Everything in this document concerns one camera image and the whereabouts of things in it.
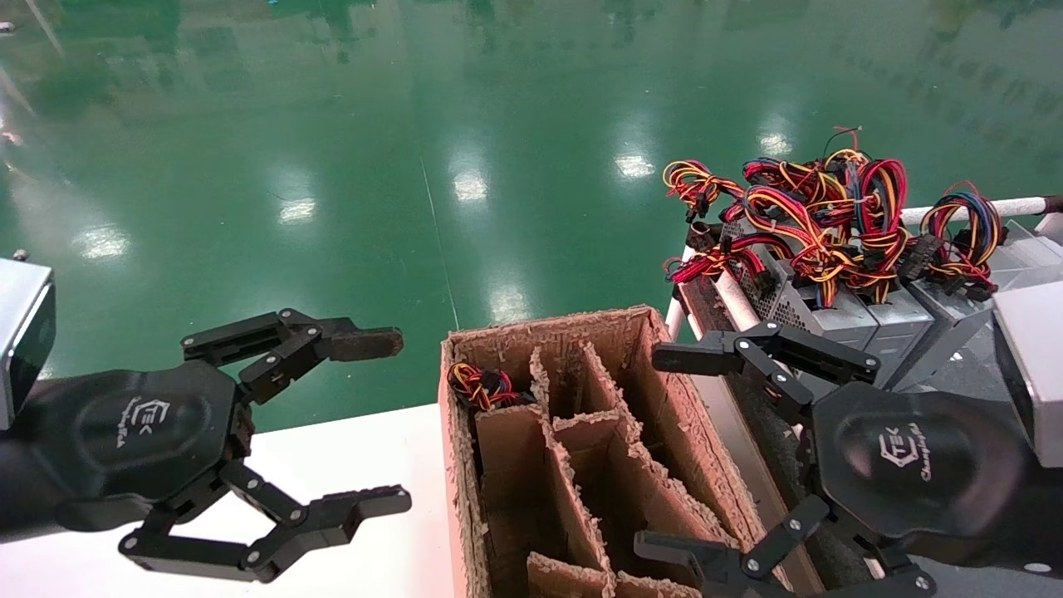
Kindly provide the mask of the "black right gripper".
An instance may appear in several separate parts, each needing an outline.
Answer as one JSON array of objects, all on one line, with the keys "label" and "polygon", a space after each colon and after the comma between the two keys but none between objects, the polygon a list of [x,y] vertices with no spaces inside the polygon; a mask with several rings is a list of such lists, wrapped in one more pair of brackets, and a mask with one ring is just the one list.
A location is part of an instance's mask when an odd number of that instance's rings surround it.
[{"label": "black right gripper", "polygon": [[[721,377],[750,370],[776,415],[810,424],[819,488],[839,520],[870,544],[964,567],[1013,568],[1032,546],[1017,519],[1039,463],[1003,401],[948,391],[874,388],[879,362],[850,346],[764,321],[745,331],[706,331],[698,343],[656,343],[659,372]],[[817,401],[797,372],[839,387]],[[792,597],[774,569],[836,522],[834,506],[806,497],[747,553],[722,542],[640,531],[634,553],[694,575],[703,597]],[[824,597],[933,597],[932,576],[884,554],[884,576]]]}]

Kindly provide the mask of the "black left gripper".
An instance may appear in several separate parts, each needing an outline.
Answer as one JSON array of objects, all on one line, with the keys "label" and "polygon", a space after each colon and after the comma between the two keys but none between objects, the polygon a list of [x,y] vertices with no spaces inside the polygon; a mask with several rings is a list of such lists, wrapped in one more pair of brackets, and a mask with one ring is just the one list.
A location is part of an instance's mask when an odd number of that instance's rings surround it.
[{"label": "black left gripper", "polygon": [[[240,462],[254,432],[247,404],[269,401],[326,360],[396,356],[399,328],[284,309],[193,334],[181,346],[186,362],[171,370],[34,385],[22,408],[22,532],[103,532],[144,520],[119,552],[145,571],[271,583],[301,557],[350,544],[362,522],[414,506],[401,485],[300,505]],[[238,385],[217,370],[238,362],[247,362]],[[251,544],[172,535],[227,493],[272,522],[269,533]]]}]

